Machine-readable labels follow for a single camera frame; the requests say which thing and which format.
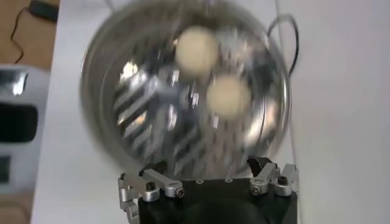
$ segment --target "white table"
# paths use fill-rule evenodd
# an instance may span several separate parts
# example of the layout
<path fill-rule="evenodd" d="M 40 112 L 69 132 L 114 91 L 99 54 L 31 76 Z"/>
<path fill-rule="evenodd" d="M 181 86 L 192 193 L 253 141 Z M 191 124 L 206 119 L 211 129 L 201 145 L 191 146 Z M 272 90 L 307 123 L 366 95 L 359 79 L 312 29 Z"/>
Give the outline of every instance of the white table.
<path fill-rule="evenodd" d="M 273 2 L 245 1 L 269 24 Z M 390 220 L 389 4 L 278 0 L 301 34 L 292 124 L 304 224 Z M 61 2 L 33 224 L 127 223 L 117 201 L 121 171 L 92 141 L 78 95 L 83 53 L 109 13 L 104 1 Z M 293 39 L 282 31 L 289 58 Z"/>
<path fill-rule="evenodd" d="M 278 5 L 300 27 L 291 84 L 303 223 L 390 223 L 390 1 Z"/>

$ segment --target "wire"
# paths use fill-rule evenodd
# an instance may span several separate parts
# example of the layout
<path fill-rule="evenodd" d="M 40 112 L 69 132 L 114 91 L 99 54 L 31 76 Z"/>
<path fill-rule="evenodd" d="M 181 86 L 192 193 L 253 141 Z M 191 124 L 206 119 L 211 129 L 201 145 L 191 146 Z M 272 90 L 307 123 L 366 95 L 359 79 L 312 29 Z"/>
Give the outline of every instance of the wire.
<path fill-rule="evenodd" d="M 24 215 L 24 217 L 30 221 L 30 212 L 25 206 L 16 201 L 0 201 L 0 208 L 18 208 Z"/>
<path fill-rule="evenodd" d="M 15 33 L 16 33 L 17 28 L 18 28 L 18 24 L 19 24 L 19 20 L 20 20 L 21 16 L 22 16 L 23 13 L 24 13 L 25 11 L 27 11 L 27 10 L 28 10 L 28 7 L 25 7 L 25 8 L 23 8 L 23 9 L 21 9 L 21 10 L 19 11 L 18 15 L 16 16 L 15 25 L 14 25 L 14 27 L 13 27 L 13 30 L 12 30 L 12 33 L 11 33 L 11 37 L 10 37 L 12 43 L 15 45 L 15 47 L 16 47 L 16 48 L 19 50 L 19 52 L 20 52 L 19 58 L 16 59 L 16 61 L 14 62 L 14 64 L 17 64 L 17 63 L 23 58 L 23 56 L 24 56 L 24 50 L 23 50 L 23 48 L 20 46 L 20 44 L 19 44 L 13 37 L 15 36 Z"/>
<path fill-rule="evenodd" d="M 295 69 L 295 65 L 297 64 L 298 56 L 299 56 L 299 30 L 298 30 L 298 24 L 295 21 L 294 17 L 292 15 L 279 15 L 276 17 L 275 20 L 271 23 L 271 25 L 268 28 L 267 35 L 269 36 L 272 32 L 272 30 L 275 28 L 276 25 L 287 21 L 290 22 L 292 25 L 292 28 L 294 29 L 295 33 L 295 54 L 294 54 L 294 60 L 292 61 L 292 65 L 290 67 L 290 70 L 288 71 L 288 77 L 291 76 Z"/>

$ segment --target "black cable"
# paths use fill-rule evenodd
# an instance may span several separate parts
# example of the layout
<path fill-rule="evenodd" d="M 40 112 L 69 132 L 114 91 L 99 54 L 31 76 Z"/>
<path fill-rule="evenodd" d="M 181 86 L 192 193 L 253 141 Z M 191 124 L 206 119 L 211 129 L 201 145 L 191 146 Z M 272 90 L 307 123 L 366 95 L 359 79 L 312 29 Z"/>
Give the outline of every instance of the black cable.
<path fill-rule="evenodd" d="M 290 67 L 290 70 L 288 71 L 288 77 L 291 76 L 291 74 L 294 71 L 295 65 L 297 64 L 298 56 L 299 56 L 299 30 L 298 30 L 298 24 L 296 23 L 295 19 L 291 15 L 279 15 L 268 28 L 267 35 L 270 36 L 272 30 L 275 28 L 276 25 L 280 24 L 281 22 L 290 22 L 292 25 L 292 28 L 294 29 L 295 33 L 295 54 L 294 54 L 294 60 L 292 61 L 292 65 Z"/>
<path fill-rule="evenodd" d="M 19 56 L 18 59 L 16 59 L 16 61 L 14 62 L 14 64 L 18 63 L 18 62 L 23 58 L 23 56 L 24 56 L 24 50 L 23 50 L 23 48 L 20 46 L 20 44 L 19 44 L 15 39 L 13 39 L 13 37 L 15 36 L 16 30 L 17 30 L 17 28 L 18 28 L 19 20 L 20 20 L 21 16 L 23 15 L 23 13 L 24 13 L 25 11 L 28 11 L 28 7 L 25 7 L 25 8 L 23 8 L 23 9 L 21 9 L 21 10 L 19 11 L 18 15 L 16 16 L 15 25 L 14 25 L 14 27 L 13 27 L 13 30 L 12 30 L 12 33 L 11 33 L 11 37 L 10 37 L 12 43 L 15 45 L 15 47 L 16 47 L 16 48 L 19 50 L 19 52 L 20 52 L 20 56 Z"/>

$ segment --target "white ball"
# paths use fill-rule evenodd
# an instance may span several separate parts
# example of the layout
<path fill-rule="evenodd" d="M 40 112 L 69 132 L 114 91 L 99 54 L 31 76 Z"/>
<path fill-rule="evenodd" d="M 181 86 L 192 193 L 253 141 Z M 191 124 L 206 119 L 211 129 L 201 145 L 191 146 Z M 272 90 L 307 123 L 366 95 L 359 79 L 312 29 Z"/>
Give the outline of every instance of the white ball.
<path fill-rule="evenodd" d="M 250 104 L 250 89 L 234 75 L 222 75 L 207 89 L 207 107 L 223 119 L 243 115 Z"/>
<path fill-rule="evenodd" d="M 217 63 L 218 42 L 208 29 L 190 27 L 179 36 L 175 60 L 184 75 L 206 76 Z"/>

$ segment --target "white surface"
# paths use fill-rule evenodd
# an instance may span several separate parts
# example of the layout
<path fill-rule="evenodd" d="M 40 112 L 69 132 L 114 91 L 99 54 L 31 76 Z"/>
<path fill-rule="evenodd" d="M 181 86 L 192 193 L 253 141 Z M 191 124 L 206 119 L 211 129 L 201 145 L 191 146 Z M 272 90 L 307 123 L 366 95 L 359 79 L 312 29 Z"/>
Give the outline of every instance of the white surface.
<path fill-rule="evenodd" d="M 292 127 L 302 223 L 390 223 L 390 1 L 279 6 L 301 37 Z"/>
<path fill-rule="evenodd" d="M 274 1 L 242 2 L 265 24 L 275 17 Z M 104 1 L 61 1 L 32 224 L 127 223 L 118 201 L 121 171 L 87 132 L 79 106 L 83 53 L 109 13 Z M 278 162 L 291 162 L 288 143 Z"/>
<path fill-rule="evenodd" d="M 20 96 L 0 94 L 0 102 L 12 105 L 33 105 L 38 111 L 37 132 L 30 142 L 0 143 L 0 156 L 10 156 L 10 179 L 0 184 L 0 194 L 34 190 L 43 135 L 44 113 L 48 96 L 49 74 L 30 66 L 1 65 L 0 70 L 27 73 L 26 85 Z"/>

